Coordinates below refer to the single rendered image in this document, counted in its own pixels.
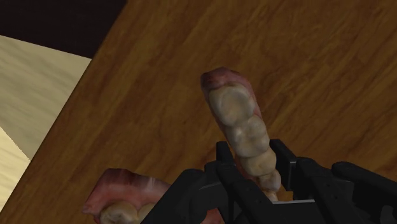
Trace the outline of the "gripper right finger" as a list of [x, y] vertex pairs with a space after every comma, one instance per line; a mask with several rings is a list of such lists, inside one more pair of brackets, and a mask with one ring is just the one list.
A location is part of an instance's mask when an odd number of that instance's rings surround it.
[[397, 182], [350, 162], [325, 168], [280, 139], [270, 147], [282, 186], [294, 200], [314, 200], [327, 224], [397, 224]]

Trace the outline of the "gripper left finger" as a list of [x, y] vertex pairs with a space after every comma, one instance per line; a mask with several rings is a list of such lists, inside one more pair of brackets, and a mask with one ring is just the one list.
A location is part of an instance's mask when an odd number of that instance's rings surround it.
[[273, 203], [235, 166], [228, 144], [216, 143], [216, 160], [203, 171], [183, 171], [141, 224], [201, 224], [218, 209], [225, 224], [278, 224]]

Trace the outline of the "pink denture jaw model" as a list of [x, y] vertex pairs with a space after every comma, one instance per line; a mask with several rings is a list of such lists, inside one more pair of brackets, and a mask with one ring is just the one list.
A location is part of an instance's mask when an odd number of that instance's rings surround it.
[[[276, 155], [251, 84], [238, 72], [220, 67], [204, 73], [200, 86], [212, 115], [235, 152], [242, 175], [272, 201], [281, 187]], [[97, 224], [139, 224], [170, 185], [126, 169], [107, 169], [83, 205]]]

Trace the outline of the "brown wooden table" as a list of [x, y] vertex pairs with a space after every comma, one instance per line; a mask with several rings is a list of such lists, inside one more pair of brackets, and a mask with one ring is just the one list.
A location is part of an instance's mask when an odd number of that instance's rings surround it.
[[200, 75], [220, 66], [297, 155], [397, 180], [397, 0], [128, 0], [0, 224], [94, 224], [81, 210], [108, 167], [203, 168], [223, 134]]

